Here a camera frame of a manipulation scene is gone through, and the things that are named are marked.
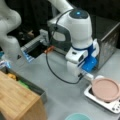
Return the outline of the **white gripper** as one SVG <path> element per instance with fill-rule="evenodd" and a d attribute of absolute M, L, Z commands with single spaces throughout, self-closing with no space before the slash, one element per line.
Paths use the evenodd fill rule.
<path fill-rule="evenodd" d="M 85 70 L 82 69 L 82 65 L 85 63 L 85 60 L 90 56 L 97 59 L 99 54 L 99 44 L 97 40 L 94 40 L 93 43 L 86 48 L 75 48 L 71 47 L 67 52 L 65 58 L 67 60 L 67 69 L 75 77 L 81 77 L 85 75 Z"/>

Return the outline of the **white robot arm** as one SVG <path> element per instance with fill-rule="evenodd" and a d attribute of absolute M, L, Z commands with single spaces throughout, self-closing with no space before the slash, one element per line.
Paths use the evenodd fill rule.
<path fill-rule="evenodd" d="M 93 80 L 90 71 L 96 65 L 99 53 L 97 40 L 92 38 L 92 23 L 90 15 L 81 9 L 73 8 L 66 0 L 48 0 L 60 14 L 48 22 L 51 37 L 59 38 L 68 35 L 71 47 L 66 54 L 67 68 L 75 75 L 82 74 L 87 80 Z M 4 58 L 16 63 L 24 61 L 25 57 L 15 37 L 8 33 L 21 24 L 20 15 L 10 9 L 5 0 L 0 0 L 0 46 Z"/>

